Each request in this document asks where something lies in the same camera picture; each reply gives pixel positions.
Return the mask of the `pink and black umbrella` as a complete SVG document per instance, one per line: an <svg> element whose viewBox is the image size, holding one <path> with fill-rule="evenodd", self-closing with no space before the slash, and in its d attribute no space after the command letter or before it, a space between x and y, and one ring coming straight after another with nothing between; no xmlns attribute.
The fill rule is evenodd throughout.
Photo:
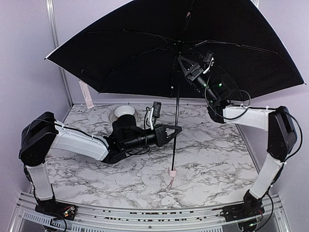
<svg viewBox="0 0 309 232"><path fill-rule="evenodd" d="M285 162L296 133L285 107L244 105L304 84L275 30L250 0L133 0L60 46L63 69L98 93L204 99L212 120L270 132ZM178 57L214 62L194 81Z"/></svg>

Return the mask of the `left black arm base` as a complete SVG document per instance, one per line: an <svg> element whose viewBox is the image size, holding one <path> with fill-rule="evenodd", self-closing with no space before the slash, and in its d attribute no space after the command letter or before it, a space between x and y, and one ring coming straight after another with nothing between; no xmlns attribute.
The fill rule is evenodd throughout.
<svg viewBox="0 0 309 232"><path fill-rule="evenodd" d="M54 205L36 205L35 207L36 212L71 221L73 221L75 218L76 210L77 206L75 205L58 202L56 202Z"/></svg>

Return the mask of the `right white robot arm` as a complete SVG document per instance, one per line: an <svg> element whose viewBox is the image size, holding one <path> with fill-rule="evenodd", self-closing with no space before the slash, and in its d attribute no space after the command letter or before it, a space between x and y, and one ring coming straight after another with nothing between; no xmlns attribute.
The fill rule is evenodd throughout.
<svg viewBox="0 0 309 232"><path fill-rule="evenodd" d="M263 197L280 177L286 161L296 154L293 151L295 144L303 141L302 130L295 128L299 123L285 106L252 107L250 104L233 103L235 95L248 92L239 89L235 80L226 73L212 77L214 58L207 58L204 68L182 56L178 57L178 63L186 81L204 97L208 113L214 122L251 127L265 132L265 161L240 206L240 211L247 214L259 207Z"/></svg>

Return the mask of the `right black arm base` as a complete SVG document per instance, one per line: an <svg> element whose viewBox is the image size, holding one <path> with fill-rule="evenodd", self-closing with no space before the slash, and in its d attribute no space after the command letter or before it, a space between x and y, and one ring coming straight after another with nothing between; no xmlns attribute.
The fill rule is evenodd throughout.
<svg viewBox="0 0 309 232"><path fill-rule="evenodd" d="M223 207L222 211L220 212L220 216L224 217L226 222L230 222L258 215L261 216L264 212L265 210L263 207L258 207L257 209L246 212L243 204L236 204Z"/></svg>

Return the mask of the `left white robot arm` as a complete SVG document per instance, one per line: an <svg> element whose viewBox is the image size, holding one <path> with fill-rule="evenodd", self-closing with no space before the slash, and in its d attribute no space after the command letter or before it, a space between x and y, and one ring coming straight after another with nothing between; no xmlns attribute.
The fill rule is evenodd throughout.
<svg viewBox="0 0 309 232"><path fill-rule="evenodd" d="M38 207L45 212L56 212L61 207L56 201L45 165L50 149L115 164L130 156L146 153L151 145L162 147L181 131L179 126L166 124L140 128L133 115L125 114L112 123L111 135L98 138L67 127L57 121L53 113L45 112L23 129L19 158L34 186Z"/></svg>

